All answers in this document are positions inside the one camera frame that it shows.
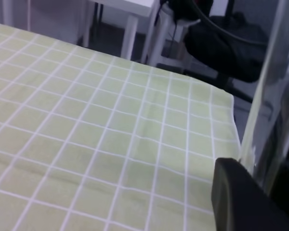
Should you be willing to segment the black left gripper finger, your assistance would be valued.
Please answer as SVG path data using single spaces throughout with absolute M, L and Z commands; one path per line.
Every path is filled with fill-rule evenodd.
M 289 231 L 289 217 L 235 159 L 216 159 L 211 203 L 218 231 Z

